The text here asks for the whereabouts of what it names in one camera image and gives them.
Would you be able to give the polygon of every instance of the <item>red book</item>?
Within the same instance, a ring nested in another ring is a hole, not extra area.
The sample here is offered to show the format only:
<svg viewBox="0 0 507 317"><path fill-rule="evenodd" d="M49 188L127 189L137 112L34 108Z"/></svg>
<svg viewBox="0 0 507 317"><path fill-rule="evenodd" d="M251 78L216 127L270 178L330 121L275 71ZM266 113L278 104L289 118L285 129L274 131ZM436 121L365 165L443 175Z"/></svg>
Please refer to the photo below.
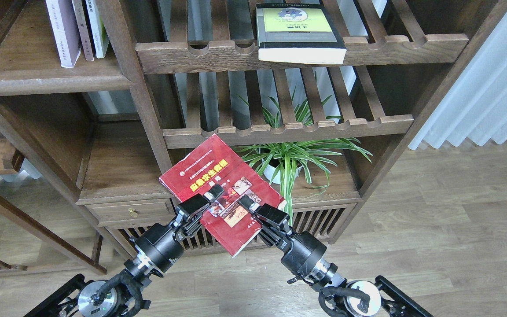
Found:
<svg viewBox="0 0 507 317"><path fill-rule="evenodd" d="M201 224L235 257L261 230L261 225L241 207L238 199L248 195L260 205L284 205L284 198L250 168L216 134L160 178L180 201L205 194L215 184L224 193L205 211Z"/></svg>

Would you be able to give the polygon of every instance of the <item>bookshelf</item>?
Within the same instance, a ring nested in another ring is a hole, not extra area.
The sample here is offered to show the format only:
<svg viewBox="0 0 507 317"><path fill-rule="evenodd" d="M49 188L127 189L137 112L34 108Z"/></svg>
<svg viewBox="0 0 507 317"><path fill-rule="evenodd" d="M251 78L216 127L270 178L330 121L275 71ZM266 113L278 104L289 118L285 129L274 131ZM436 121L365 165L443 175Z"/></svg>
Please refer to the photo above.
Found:
<svg viewBox="0 0 507 317"><path fill-rule="evenodd" d="M70 70L60 68L55 56L44 2L22 2L9 6L6 16L16 19L0 17L0 132L125 257L135 254L127 237L143 233L153 216L135 221L122 208L156 206L163 219L177 201L157 177L213 133L232 146L360 138L374 153L372 163L345 153L324 194L314 195L302 178L294 189L295 227L335 242L507 10L507 0L391 0L379 18L369 0L354 0L369 35L351 36L336 0L322 0L348 49L344 64L357 74L348 93L340 68L327 68L342 115L336 123L316 107L322 96L308 76L312 66L257 60L255 38L231 37L232 12L225 0L210 2L212 41L188 40L187 1L173 1L170 8L170 41L159 11L168 8L157 2L97 2L113 49L96 62L80 59ZM245 2L254 8L260 1ZM285 68L300 68L316 124L303 126L290 115ZM235 70L245 72L246 129L232 120L228 72ZM262 120L257 70L273 70L285 117L280 128ZM208 131L201 119L204 96L197 89L201 72L217 77L219 124ZM187 74L186 113L175 73ZM129 90L137 115L93 114L79 92L97 90ZM322 178L316 175L317 182ZM105 221L102 210L120 218ZM221 251L203 231L183 244L189 253Z"/></svg>

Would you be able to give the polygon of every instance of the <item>white book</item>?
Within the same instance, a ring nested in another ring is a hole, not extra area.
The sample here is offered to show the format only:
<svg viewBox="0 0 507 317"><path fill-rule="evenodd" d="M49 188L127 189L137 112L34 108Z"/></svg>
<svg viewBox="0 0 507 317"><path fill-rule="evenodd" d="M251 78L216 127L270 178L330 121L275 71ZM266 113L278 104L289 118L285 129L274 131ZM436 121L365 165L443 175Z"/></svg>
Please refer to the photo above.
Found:
<svg viewBox="0 0 507 317"><path fill-rule="evenodd" d="M90 35L90 27L86 19L87 10L85 9L85 0L72 0L72 4L76 12L76 20L85 60L95 60L93 55L93 44L91 42L92 36Z"/></svg>
<svg viewBox="0 0 507 317"><path fill-rule="evenodd" d="M344 63L344 41L321 4L256 4L256 22L259 60Z"/></svg>
<svg viewBox="0 0 507 317"><path fill-rule="evenodd" d="M76 13L71 0L46 0L46 8L58 48L60 64L72 68L81 54Z"/></svg>
<svg viewBox="0 0 507 317"><path fill-rule="evenodd" d="M89 24L91 26L91 33L93 35L93 44L95 45L95 57L104 58L109 48L109 36L101 20L101 15L95 0L86 0L87 14L89 16Z"/></svg>

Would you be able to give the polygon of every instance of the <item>potted plant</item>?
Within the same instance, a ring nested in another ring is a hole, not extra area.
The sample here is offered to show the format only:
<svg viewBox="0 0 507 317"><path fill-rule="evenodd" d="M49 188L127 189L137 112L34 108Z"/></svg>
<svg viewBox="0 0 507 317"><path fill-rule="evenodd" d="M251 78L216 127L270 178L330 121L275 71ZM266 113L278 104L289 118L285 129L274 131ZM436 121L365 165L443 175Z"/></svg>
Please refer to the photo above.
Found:
<svg viewBox="0 0 507 317"><path fill-rule="evenodd" d="M322 100L322 106L328 102L332 96ZM263 114L266 124L272 128L280 125L280 106L273 98L269 97L275 104L277 113L272 114L269 110L263 108ZM311 125L312 115L308 106L308 100L294 107L294 116L297 122L305 125ZM340 118L339 116L327 116L326 119ZM324 171L327 185L315 186L314 188L322 189L323 193L330 185L330 170L327 164L337 166L336 162L330 160L326 156L342 155L337 150L351 150L361 153L366 159L371 161L372 154L364 148L358 146L360 142L356 138L334 138L326 140L311 140L299 142L280 142L267 144L254 144L251 146L238 147L239 152L244 152L242 159L247 162L258 174L264 173L269 179L269 183L280 184L280 194L285 198L287 204L284 211L290 216L290 224L292 224L292 189L294 180L299 175L300 170L304 170L304 178L308 184L312 184L312 176L309 163L313 163L318 169Z"/></svg>

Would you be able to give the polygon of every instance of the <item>brass knob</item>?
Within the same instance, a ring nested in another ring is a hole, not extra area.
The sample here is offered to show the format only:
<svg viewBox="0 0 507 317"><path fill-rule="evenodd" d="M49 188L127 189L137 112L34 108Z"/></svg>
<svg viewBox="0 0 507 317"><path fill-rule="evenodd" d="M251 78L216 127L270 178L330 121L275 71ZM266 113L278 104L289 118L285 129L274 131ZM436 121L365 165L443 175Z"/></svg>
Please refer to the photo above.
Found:
<svg viewBox="0 0 507 317"><path fill-rule="evenodd" d="M138 217L138 211L136 211L134 208L129 208L129 213L132 218Z"/></svg>

